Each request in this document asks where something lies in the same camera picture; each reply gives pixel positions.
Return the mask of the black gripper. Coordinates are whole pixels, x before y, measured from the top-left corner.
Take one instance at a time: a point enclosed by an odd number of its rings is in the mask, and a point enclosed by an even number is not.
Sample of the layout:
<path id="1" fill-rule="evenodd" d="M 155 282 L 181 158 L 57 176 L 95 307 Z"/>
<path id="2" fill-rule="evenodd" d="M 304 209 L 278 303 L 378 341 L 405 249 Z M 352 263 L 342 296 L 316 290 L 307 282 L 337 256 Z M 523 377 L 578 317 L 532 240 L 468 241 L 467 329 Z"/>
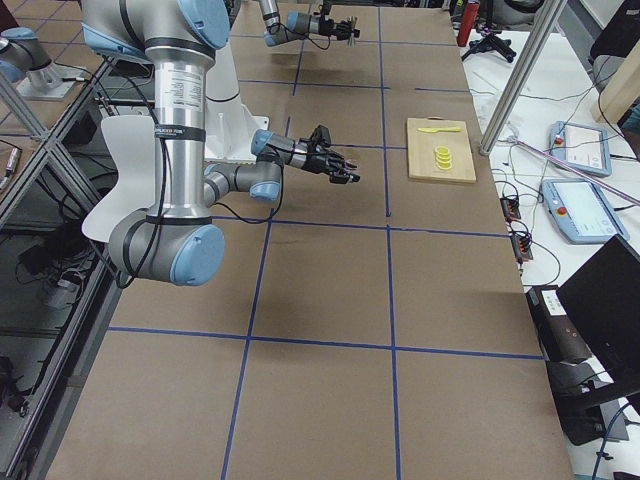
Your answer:
<path id="1" fill-rule="evenodd" d="M 335 37 L 337 40 L 355 41 L 360 37 L 360 31 L 350 31 L 350 26 L 355 26 L 356 24 L 356 17 L 349 17 L 339 22 L 321 18 L 319 20 L 319 34 L 325 37 Z"/>
<path id="2" fill-rule="evenodd" d="M 329 181 L 334 184 L 357 183 L 360 176 L 353 171 L 344 169 L 344 161 L 347 160 L 342 154 L 332 149 L 321 149 L 320 152 L 312 151 L 300 144 L 304 152 L 301 170 L 314 174 L 326 174 Z"/>

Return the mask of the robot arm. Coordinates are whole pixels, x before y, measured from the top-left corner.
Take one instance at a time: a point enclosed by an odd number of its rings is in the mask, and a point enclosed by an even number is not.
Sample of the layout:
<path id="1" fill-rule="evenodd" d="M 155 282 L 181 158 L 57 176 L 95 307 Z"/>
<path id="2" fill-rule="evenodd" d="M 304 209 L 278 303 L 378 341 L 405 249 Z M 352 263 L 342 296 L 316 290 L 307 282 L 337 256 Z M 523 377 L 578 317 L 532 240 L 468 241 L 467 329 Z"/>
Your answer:
<path id="1" fill-rule="evenodd" d="M 154 124 L 156 187 L 153 205 L 127 215 L 108 247 L 127 275 L 199 286 L 218 270 L 225 239 L 210 207 L 231 192 L 279 201 L 283 172 L 294 167 L 325 174 L 335 184 L 357 180 L 356 168 L 331 147 L 327 128 L 292 140 L 260 129 L 250 165 L 205 163 L 215 71 L 235 71 L 231 24 L 222 1 L 85 1 L 87 45 L 105 57 L 154 66 L 155 94 L 147 103 Z"/>
<path id="2" fill-rule="evenodd" d="M 263 37 L 269 47 L 309 39 L 311 35 L 325 37 L 328 40 L 347 41 L 349 44 L 360 37 L 356 17 L 348 17 L 341 21 L 335 21 L 330 17 L 331 1 L 322 1 L 319 9 L 312 14 L 291 11 L 286 19 L 282 18 L 276 0 L 263 0 L 258 4 L 265 24 Z"/>

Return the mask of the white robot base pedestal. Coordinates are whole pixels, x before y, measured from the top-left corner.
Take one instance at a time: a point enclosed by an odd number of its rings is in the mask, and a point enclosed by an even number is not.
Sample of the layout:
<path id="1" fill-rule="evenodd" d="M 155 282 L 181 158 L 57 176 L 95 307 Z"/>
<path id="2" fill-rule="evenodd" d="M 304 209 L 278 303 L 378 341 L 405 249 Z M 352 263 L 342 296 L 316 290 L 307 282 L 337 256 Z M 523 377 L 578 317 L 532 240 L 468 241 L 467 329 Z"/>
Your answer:
<path id="1" fill-rule="evenodd" d="M 254 163 L 253 135 L 268 128 L 269 118 L 254 116 L 243 103 L 230 43 L 216 51 L 206 75 L 205 100 L 205 160 Z"/>

